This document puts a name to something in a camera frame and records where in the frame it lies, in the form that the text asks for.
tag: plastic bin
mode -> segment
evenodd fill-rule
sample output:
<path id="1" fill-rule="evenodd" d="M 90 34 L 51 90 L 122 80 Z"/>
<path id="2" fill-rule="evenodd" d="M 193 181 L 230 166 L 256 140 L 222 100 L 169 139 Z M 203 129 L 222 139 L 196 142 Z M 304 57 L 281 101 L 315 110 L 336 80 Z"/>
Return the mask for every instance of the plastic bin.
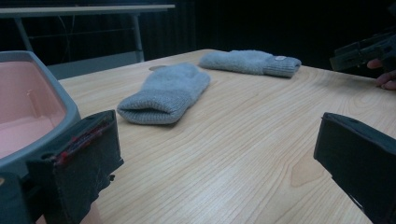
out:
<path id="1" fill-rule="evenodd" d="M 30 51 L 0 52 L 0 170 L 23 177 L 24 161 L 80 120 L 78 108 Z"/>

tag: wooden table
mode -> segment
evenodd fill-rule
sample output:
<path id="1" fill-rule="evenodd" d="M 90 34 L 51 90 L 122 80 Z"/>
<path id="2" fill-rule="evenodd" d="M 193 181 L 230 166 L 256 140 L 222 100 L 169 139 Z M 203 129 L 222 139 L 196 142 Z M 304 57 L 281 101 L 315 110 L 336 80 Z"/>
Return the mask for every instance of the wooden table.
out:
<path id="1" fill-rule="evenodd" d="M 61 80 L 82 117 L 115 109 L 150 67 L 210 50 Z M 396 137 L 396 91 L 302 66 L 292 79 L 206 70 L 212 81 L 172 126 L 118 116 L 125 164 L 97 200 L 104 223 L 370 223 L 313 159 L 324 112 Z"/>

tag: human hand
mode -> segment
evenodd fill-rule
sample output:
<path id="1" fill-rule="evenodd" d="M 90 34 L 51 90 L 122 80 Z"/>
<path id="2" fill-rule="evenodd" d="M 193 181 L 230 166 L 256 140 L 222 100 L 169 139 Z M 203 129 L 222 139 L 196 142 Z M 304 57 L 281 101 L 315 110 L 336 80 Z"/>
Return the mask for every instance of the human hand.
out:
<path id="1" fill-rule="evenodd" d="M 382 63 L 378 59 L 373 59 L 367 63 L 367 67 L 371 69 L 382 67 Z M 387 72 L 379 76 L 376 81 L 376 86 L 384 90 L 396 91 L 396 70 Z"/>

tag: dark background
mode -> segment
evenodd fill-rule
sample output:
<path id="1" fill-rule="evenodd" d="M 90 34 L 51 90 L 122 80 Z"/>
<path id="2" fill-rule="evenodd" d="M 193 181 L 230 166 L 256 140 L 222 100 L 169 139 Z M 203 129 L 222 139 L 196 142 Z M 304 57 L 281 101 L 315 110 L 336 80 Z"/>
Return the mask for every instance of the dark background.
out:
<path id="1" fill-rule="evenodd" d="M 197 49 L 257 49 L 332 69 L 335 49 L 393 26 L 393 1 L 2 1 L 0 7 L 176 4 L 167 12 L 142 13 L 146 60 Z M 23 19 L 37 56 L 46 64 L 66 63 L 134 50 L 129 15 Z M 24 49 L 12 19 L 0 19 L 0 50 Z M 346 73 L 376 77 L 365 66 Z"/>

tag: knit sock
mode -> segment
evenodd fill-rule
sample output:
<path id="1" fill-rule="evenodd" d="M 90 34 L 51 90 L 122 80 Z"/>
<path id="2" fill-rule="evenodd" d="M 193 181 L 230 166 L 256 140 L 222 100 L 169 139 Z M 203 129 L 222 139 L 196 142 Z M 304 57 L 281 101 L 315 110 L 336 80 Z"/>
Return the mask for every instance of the knit sock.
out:
<path id="1" fill-rule="evenodd" d="M 201 58 L 199 65 L 208 69 L 251 75 L 292 77 L 300 68 L 301 61 L 258 50 L 232 50 L 209 52 Z"/>
<path id="2" fill-rule="evenodd" d="M 195 104 L 209 82 L 210 76 L 190 63 L 158 68 L 138 93 L 120 102 L 117 112 L 132 123 L 174 123 Z"/>

